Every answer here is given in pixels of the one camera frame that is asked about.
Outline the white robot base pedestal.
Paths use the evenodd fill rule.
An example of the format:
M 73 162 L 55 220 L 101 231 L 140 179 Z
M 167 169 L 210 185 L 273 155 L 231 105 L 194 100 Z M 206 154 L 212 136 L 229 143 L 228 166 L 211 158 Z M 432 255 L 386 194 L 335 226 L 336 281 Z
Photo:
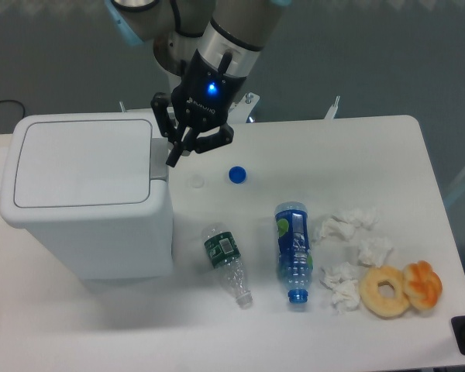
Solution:
M 227 51 L 231 50 L 234 58 L 234 49 L 229 41 L 215 30 L 209 29 L 205 33 L 205 40 L 197 38 L 188 38 L 178 33 L 172 33 L 169 40 L 163 45 L 158 46 L 156 51 L 157 62 L 161 67 L 170 74 L 171 93 L 181 83 L 181 79 L 191 62 L 194 53 L 198 51 L 212 66 L 218 67 L 219 58 Z M 171 103 L 171 94 L 169 107 L 173 108 Z

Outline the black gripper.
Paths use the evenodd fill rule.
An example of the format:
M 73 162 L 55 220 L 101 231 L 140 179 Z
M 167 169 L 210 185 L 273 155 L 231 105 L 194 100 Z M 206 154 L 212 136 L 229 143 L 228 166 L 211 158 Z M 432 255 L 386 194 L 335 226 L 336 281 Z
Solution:
M 218 67 L 212 66 L 198 51 L 191 58 L 181 83 L 171 93 L 171 101 L 163 92 L 157 92 L 150 107 L 156 117 L 162 137 L 171 145 L 166 165 L 176 167 L 182 156 L 192 152 L 205 153 L 232 143 L 234 130 L 225 124 L 230 105 L 242 87 L 245 77 L 227 72 L 233 64 L 233 52 L 227 50 L 219 58 Z M 175 119 L 170 118 L 172 103 Z M 184 136 L 185 126 L 192 128 Z M 199 136 L 215 127 L 216 133 Z

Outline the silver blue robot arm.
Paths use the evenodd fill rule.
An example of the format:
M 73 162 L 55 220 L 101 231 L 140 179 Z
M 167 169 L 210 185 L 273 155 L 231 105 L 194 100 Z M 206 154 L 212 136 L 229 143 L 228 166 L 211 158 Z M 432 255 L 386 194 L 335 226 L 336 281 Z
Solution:
M 233 141 L 229 110 L 289 1 L 107 1 L 132 45 L 152 42 L 170 94 L 150 103 L 168 140 L 167 165 Z

